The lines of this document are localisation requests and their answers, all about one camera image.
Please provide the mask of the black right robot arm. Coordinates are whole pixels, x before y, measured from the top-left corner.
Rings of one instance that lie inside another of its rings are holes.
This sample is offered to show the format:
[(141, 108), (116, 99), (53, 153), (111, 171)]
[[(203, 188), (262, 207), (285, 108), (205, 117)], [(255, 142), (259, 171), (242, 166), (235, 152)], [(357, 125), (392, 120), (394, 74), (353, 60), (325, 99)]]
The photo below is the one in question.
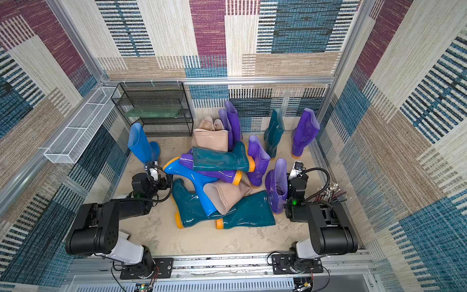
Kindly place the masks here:
[[(324, 173), (324, 187), (316, 193), (305, 196), (308, 172)], [(314, 167), (305, 169), (294, 166), (288, 178), (288, 199), (285, 205), (286, 217), (295, 223), (306, 223), (310, 237), (294, 242), (289, 249), (288, 269), (292, 273), (307, 273), (321, 264), (321, 258), (355, 253), (358, 250), (358, 237), (341, 203), (320, 200), (318, 196), (330, 186), (327, 170)]]

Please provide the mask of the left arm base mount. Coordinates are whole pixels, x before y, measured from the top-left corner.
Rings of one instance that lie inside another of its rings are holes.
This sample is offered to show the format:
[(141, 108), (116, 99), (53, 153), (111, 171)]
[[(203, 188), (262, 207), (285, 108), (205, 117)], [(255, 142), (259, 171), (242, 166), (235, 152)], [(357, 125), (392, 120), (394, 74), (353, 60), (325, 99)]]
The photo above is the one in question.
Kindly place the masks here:
[(174, 258), (155, 258), (149, 264), (124, 265), (121, 280), (168, 279), (171, 277)]

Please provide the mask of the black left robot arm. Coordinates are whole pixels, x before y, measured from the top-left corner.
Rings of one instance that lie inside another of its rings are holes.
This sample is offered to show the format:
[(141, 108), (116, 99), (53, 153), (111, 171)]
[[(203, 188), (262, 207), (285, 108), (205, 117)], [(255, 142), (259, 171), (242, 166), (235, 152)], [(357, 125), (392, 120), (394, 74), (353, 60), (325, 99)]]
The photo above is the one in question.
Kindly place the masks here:
[(112, 271), (117, 271), (121, 280), (170, 278), (173, 259), (153, 259), (149, 247), (131, 243), (119, 234), (119, 223), (149, 214), (152, 207), (169, 199), (159, 198), (158, 192), (172, 186), (171, 175), (154, 179), (138, 173), (132, 178), (133, 191), (127, 197), (81, 205), (66, 238), (66, 252), (112, 260)]

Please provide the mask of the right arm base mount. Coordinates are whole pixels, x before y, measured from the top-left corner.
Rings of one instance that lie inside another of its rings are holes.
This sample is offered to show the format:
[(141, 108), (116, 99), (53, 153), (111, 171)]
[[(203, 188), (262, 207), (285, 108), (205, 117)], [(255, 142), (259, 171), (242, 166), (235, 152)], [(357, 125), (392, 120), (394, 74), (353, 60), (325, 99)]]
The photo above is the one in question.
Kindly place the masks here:
[(272, 266), (274, 274), (319, 274), (324, 272), (320, 258), (299, 259), (288, 254), (271, 253), (267, 256), (266, 262)]

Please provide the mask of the blue boot from pile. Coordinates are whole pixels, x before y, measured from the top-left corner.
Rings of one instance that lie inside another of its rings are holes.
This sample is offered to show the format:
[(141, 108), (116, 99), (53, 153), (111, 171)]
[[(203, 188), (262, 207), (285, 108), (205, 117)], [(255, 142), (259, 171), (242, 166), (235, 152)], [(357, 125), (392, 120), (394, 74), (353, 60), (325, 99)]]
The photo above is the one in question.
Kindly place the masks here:
[(213, 205), (203, 189), (206, 184), (214, 183), (217, 181), (216, 178), (202, 175), (192, 169), (189, 169), (186, 166), (181, 165), (180, 156), (170, 160), (162, 169), (166, 174), (179, 175), (189, 179), (195, 188), (195, 192), (198, 195), (205, 214), (210, 216), (216, 212), (216, 207)]

